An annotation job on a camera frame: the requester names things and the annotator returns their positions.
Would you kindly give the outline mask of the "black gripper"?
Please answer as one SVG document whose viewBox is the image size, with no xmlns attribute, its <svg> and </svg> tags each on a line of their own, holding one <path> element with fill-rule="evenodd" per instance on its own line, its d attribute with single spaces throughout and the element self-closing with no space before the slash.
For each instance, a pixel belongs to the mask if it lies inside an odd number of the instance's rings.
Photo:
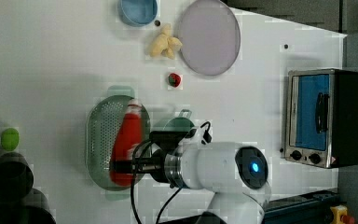
<svg viewBox="0 0 358 224">
<path fill-rule="evenodd" d="M 182 140 L 190 140 L 196 131 L 174 132 L 153 131 L 149 137 L 153 145 L 158 149 L 150 158 L 135 161 L 111 161 L 110 171 L 119 174 L 151 174 L 159 183 L 174 183 L 177 179 L 176 164 L 181 154 L 179 143 Z"/>
</svg>

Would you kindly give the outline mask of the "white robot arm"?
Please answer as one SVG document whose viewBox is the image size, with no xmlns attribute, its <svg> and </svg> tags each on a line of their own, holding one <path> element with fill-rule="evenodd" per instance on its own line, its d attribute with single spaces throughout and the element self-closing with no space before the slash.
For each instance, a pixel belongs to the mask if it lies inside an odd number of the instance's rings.
<svg viewBox="0 0 358 224">
<path fill-rule="evenodd" d="M 269 203 L 269 166 L 256 147 L 197 142 L 187 132 L 153 131 L 141 143 L 118 145 L 109 164 L 112 182 L 133 188 L 142 174 L 176 189 L 213 193 L 196 224 L 262 224 Z"/>
</svg>

